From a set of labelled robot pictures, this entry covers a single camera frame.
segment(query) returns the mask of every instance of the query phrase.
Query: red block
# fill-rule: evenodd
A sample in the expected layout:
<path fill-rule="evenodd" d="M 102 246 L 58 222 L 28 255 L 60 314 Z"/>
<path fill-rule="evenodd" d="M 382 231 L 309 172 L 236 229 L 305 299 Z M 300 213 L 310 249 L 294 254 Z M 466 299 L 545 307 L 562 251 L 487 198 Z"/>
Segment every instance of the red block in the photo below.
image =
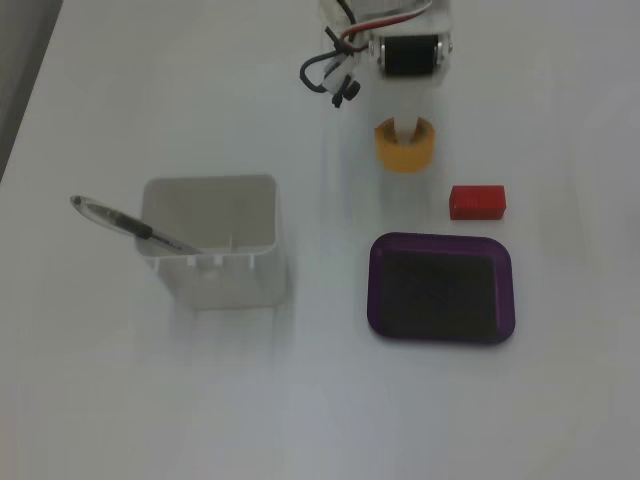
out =
<path fill-rule="evenodd" d="M 449 197 L 451 220 L 500 220 L 507 208 L 502 185 L 454 186 Z"/>

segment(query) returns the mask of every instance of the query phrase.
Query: small tray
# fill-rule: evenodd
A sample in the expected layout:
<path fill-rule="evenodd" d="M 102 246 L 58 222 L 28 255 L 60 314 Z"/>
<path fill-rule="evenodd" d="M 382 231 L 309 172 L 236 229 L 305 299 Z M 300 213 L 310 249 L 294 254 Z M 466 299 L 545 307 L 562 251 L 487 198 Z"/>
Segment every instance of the small tray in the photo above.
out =
<path fill-rule="evenodd" d="M 371 248 L 367 316 L 383 337 L 500 343 L 515 329 L 513 298 L 495 240 L 389 233 Z"/>

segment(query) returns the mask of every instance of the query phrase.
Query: white surface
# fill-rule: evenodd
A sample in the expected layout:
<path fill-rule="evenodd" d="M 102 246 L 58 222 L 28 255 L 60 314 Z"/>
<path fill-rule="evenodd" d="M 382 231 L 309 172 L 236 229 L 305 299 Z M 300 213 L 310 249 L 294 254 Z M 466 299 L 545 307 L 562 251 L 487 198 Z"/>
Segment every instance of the white surface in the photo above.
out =
<path fill-rule="evenodd" d="M 0 184 L 2 478 L 637 478 L 640 3 L 454 2 L 424 177 L 380 172 L 370 85 L 336 112 L 298 82 L 316 13 L 66 1 Z M 275 312 L 188 317 L 68 204 L 254 172 L 282 191 Z M 454 183 L 504 183 L 504 221 L 452 224 Z M 367 256 L 392 230 L 503 242 L 513 339 L 376 338 Z"/>

